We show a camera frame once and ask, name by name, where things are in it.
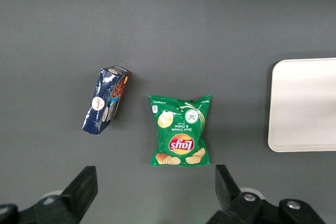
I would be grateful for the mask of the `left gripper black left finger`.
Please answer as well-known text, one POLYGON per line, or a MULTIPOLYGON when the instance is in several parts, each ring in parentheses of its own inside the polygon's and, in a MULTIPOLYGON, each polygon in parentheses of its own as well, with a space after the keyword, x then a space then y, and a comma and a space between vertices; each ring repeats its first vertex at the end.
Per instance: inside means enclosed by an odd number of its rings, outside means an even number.
POLYGON ((44 197, 35 206, 37 223, 79 223, 98 193, 95 166, 86 166, 60 195, 44 197))

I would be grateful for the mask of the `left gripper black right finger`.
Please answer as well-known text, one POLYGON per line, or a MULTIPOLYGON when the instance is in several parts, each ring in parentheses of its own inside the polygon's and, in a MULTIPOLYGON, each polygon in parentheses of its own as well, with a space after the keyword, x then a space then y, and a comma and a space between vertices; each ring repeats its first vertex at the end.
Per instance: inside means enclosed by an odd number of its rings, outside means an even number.
POLYGON ((222 209, 208 223, 278 223, 278 208, 254 193, 242 192, 226 165, 216 165, 215 191, 222 209))

